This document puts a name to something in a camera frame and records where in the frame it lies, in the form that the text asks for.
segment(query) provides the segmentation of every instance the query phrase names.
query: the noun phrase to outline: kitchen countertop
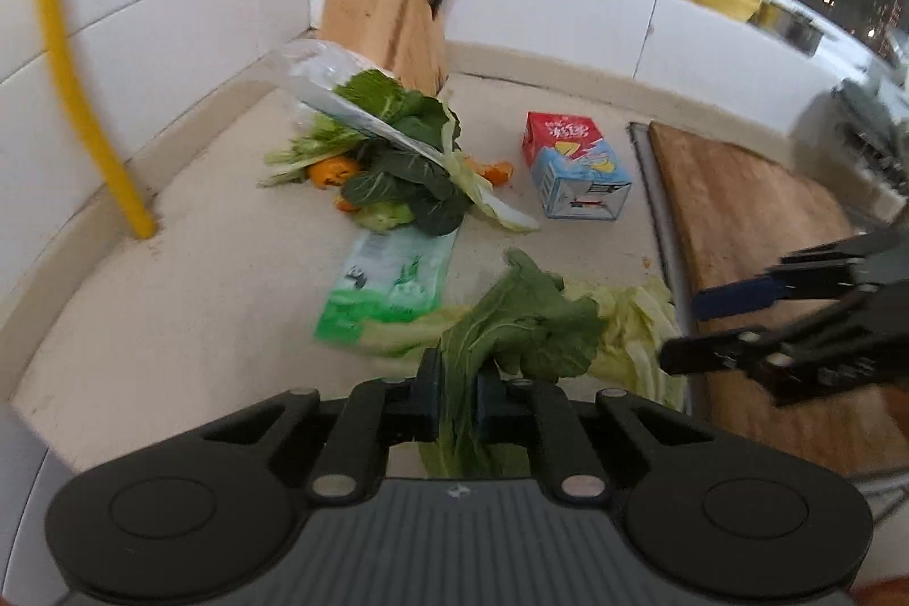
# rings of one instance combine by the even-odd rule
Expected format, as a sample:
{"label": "kitchen countertop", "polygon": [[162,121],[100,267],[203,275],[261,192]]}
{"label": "kitchen countertop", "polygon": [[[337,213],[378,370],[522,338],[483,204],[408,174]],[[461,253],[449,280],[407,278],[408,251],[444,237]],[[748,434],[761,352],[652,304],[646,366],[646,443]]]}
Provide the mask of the kitchen countertop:
{"label": "kitchen countertop", "polygon": [[[446,302],[474,302],[503,270],[508,247],[544,270],[637,284],[658,275],[656,239],[626,127],[630,113],[537,89],[454,75],[445,93],[481,161],[509,160],[499,191],[538,218],[515,235],[469,217],[456,240]],[[85,281],[45,338],[14,405],[78,469],[294,386],[344,396],[387,373],[384,361],[327,347],[312,330],[356,227],[311,185],[256,188],[262,154],[293,133],[293,101],[274,92],[238,119],[161,193],[162,231],[124,240]],[[617,222],[547,220],[520,156],[528,110],[592,117],[635,178]],[[565,382],[590,398],[602,384]],[[419,474],[413,450],[392,473]]]}

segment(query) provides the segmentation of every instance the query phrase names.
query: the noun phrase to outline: metal bowl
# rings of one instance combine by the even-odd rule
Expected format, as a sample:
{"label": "metal bowl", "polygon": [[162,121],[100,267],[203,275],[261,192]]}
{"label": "metal bowl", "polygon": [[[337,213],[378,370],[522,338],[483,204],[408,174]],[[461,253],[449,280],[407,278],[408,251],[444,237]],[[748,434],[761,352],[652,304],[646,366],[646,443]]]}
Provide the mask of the metal bowl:
{"label": "metal bowl", "polygon": [[778,40],[804,52],[808,57],[815,55],[824,33],[806,14],[781,6],[774,1],[764,1],[761,8],[751,17],[751,23],[770,33]]}

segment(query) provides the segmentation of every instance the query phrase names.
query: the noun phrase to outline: juice box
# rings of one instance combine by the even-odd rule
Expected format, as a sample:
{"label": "juice box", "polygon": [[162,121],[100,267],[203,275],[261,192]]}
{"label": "juice box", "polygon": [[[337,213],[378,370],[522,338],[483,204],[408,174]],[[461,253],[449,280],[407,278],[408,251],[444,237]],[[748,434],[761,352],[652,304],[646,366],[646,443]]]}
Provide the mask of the juice box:
{"label": "juice box", "polygon": [[619,218],[631,177],[592,119],[530,111],[521,148],[547,217]]}

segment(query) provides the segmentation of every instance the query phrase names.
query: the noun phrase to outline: yellow hose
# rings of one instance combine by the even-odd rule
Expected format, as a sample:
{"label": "yellow hose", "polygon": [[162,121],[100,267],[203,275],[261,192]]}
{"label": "yellow hose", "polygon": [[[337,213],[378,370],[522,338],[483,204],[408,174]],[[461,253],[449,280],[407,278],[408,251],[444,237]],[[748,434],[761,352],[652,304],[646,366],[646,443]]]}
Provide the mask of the yellow hose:
{"label": "yellow hose", "polygon": [[135,236],[147,240],[155,235],[157,224],[145,208],[129,173],[92,113],[91,104],[73,65],[61,0],[35,0],[35,5],[44,33],[44,46],[47,47],[53,83],[64,104],[69,123],[100,170],[107,188],[135,231]]}

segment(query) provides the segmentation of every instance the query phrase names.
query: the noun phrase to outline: clear plastic bag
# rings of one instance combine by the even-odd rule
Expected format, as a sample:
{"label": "clear plastic bag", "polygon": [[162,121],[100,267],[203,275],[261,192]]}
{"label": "clear plastic bag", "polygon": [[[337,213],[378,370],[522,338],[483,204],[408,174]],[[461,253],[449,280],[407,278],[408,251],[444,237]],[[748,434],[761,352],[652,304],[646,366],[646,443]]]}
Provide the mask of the clear plastic bag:
{"label": "clear plastic bag", "polygon": [[[324,40],[294,40],[276,49],[262,61],[268,70],[267,80],[278,87],[293,91],[292,78],[307,78],[326,90],[350,81],[363,70],[380,69],[376,63],[344,49],[335,42]],[[385,75],[392,76],[387,70]],[[302,101],[294,112],[294,126],[309,131],[315,110]]]}

